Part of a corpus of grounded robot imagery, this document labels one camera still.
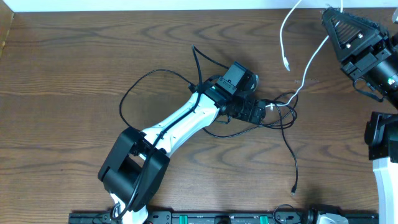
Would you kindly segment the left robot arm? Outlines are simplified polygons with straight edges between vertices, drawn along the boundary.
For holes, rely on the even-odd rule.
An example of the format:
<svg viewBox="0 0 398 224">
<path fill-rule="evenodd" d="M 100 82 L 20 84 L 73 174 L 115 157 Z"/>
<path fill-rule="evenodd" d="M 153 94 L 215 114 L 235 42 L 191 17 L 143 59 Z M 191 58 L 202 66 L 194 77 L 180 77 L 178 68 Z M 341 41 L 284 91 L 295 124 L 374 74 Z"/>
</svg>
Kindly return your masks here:
<svg viewBox="0 0 398 224">
<path fill-rule="evenodd" d="M 192 96 L 160 123 L 143 129 L 126 128 L 110 150 L 98 178 L 115 204 L 110 218 L 120 223 L 144 223 L 146 205 L 158 191 L 171 155 L 219 116 L 259 125 L 266 104 L 252 98 L 259 77 L 240 63 L 191 89 Z"/>
</svg>

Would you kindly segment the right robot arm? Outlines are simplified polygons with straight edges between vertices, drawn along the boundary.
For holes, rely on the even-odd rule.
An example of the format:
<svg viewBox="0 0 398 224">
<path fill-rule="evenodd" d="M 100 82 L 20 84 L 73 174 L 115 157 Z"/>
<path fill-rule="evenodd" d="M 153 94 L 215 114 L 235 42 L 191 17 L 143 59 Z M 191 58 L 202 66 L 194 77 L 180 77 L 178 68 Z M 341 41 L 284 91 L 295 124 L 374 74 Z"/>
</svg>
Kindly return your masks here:
<svg viewBox="0 0 398 224">
<path fill-rule="evenodd" d="M 333 44 L 341 71 L 369 91 L 357 92 L 397 106 L 397 36 L 377 22 L 329 7 L 322 25 Z M 379 222 L 397 223 L 397 115 L 372 112 L 364 141 L 373 163 L 379 197 Z"/>
</svg>

